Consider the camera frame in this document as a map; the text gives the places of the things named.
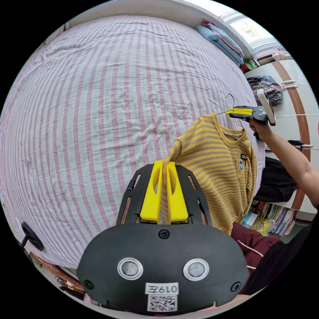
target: maroon pants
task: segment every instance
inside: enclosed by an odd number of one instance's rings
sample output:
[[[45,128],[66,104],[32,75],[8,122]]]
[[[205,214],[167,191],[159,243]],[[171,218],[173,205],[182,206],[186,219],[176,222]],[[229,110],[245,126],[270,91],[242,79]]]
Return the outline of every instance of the maroon pants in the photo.
[[[233,224],[231,237],[241,248],[250,275],[258,266],[268,249],[280,240],[280,238],[276,236],[264,237],[255,230],[251,230],[237,223]]]

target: screw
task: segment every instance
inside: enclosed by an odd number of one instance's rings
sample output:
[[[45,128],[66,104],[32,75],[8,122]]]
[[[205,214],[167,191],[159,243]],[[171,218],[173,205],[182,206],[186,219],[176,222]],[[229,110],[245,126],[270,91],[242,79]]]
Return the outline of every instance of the screw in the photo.
[[[169,231],[166,229],[162,229],[159,231],[159,237],[161,239],[167,239],[169,237]]]
[[[90,280],[86,279],[83,282],[83,284],[84,284],[85,288],[88,289],[88,290],[92,290],[94,288],[94,285],[90,282]]]
[[[232,292],[236,292],[236,291],[238,291],[238,290],[240,289],[241,286],[242,286],[242,284],[238,281],[238,282],[236,282],[236,283],[234,283],[234,284],[232,285],[232,287],[230,288],[230,290],[231,290]]]

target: bed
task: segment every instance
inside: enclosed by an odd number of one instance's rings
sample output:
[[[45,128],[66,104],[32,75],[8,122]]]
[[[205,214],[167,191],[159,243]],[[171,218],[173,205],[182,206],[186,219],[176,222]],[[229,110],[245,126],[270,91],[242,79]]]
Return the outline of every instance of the bed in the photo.
[[[242,71],[189,26],[147,16],[78,24],[40,48],[0,119],[0,197],[18,240],[26,222],[44,261],[76,269],[91,239],[115,221],[134,172],[166,157],[202,114],[255,106]],[[258,159],[265,146],[248,123]]]

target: hand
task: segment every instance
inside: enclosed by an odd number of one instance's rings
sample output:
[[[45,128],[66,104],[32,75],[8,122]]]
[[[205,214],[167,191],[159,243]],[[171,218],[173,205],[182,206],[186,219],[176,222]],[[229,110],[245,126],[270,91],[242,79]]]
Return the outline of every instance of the hand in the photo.
[[[255,119],[249,120],[249,127],[255,132],[258,133],[259,137],[263,139],[264,136],[271,134],[271,129],[268,124],[264,124],[261,121]]]

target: plaid cloth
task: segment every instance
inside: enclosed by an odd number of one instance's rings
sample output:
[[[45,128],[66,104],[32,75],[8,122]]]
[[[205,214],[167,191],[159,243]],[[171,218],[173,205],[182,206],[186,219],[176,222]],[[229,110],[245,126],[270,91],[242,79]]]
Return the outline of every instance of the plaid cloth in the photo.
[[[282,87],[269,75],[252,76],[247,79],[253,90],[257,104],[262,105],[257,97],[257,91],[263,89],[271,106],[276,106],[282,102]]]

